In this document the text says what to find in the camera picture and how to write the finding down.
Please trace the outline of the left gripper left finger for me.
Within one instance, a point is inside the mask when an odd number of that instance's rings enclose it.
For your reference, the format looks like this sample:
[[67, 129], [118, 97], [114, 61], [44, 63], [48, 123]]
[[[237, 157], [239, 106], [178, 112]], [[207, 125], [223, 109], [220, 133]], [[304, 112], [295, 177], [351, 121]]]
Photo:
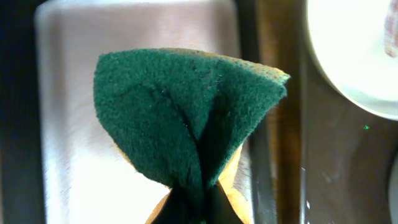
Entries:
[[151, 224], [198, 224], [199, 203], [181, 187], [173, 188]]

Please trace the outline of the white plate with red stain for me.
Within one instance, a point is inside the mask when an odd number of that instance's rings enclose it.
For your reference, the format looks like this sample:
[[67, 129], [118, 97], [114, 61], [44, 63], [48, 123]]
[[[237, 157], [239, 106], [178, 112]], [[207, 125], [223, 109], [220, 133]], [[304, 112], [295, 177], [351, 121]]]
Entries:
[[397, 1], [306, 0], [307, 42], [326, 80], [345, 98], [397, 119]]

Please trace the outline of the pale green plate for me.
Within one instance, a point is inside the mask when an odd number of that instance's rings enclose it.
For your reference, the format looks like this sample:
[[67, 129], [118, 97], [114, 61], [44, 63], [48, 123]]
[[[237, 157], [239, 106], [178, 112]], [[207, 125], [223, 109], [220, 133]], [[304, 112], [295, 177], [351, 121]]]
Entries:
[[398, 158], [394, 158], [391, 165], [388, 182], [388, 203], [391, 223], [398, 224]]

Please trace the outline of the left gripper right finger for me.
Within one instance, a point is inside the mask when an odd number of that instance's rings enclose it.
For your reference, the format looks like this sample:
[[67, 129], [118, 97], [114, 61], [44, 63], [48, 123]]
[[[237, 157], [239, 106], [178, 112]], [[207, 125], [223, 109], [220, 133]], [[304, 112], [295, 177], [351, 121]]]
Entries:
[[203, 214], [207, 224], [243, 224], [219, 182], [205, 192]]

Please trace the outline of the green and yellow sponge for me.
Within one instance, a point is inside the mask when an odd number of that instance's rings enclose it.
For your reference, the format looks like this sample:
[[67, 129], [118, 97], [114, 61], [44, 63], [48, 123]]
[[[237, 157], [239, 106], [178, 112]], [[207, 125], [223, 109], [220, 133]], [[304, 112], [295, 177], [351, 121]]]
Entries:
[[[219, 182], [243, 223], [248, 200], [234, 188], [241, 145], [286, 96], [278, 68], [191, 49], [100, 55], [93, 98], [102, 127], [146, 178], [188, 190], [206, 223], [205, 192]], [[169, 193], [147, 219], [160, 212]]]

